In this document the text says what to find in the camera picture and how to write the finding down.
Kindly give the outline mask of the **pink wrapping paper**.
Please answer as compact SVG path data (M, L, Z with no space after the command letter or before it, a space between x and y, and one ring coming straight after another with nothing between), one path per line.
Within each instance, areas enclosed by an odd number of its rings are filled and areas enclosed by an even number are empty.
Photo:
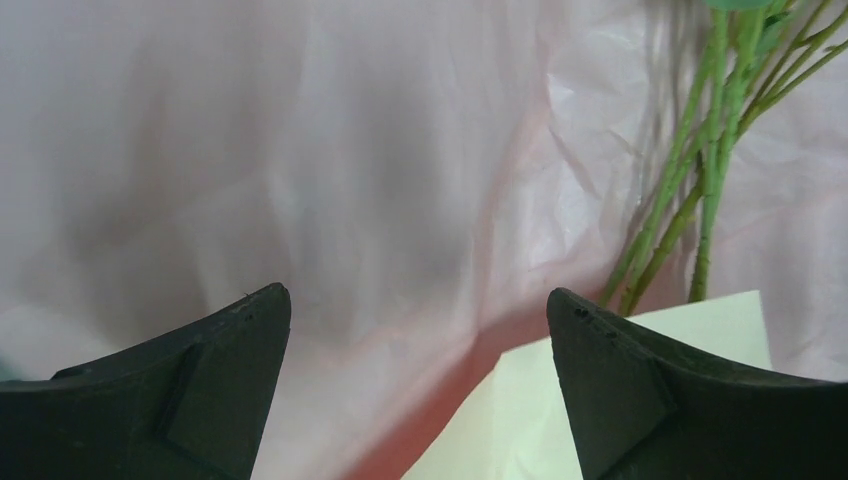
M272 283L254 475L399 479L601 289L697 1L5 1L1 363L56 371Z

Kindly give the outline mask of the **artificial flower bouquet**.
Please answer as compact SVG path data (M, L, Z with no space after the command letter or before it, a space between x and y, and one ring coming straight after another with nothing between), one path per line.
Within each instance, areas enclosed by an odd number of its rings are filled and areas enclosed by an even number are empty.
M705 300L713 230L732 152L753 123L847 50L835 1L705 1L706 38L655 192L600 296L633 313L689 229L699 238L689 287Z

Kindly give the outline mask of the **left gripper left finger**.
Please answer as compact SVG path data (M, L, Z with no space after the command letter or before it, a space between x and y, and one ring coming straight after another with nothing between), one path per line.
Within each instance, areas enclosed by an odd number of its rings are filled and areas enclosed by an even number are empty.
M41 381L1 385L5 479L247 479L291 324L270 284Z

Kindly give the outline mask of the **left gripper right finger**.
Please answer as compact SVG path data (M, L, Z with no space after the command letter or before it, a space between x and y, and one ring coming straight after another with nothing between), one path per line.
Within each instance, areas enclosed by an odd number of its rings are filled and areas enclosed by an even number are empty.
M847 387L732 361L558 288L553 361L586 479L843 479Z

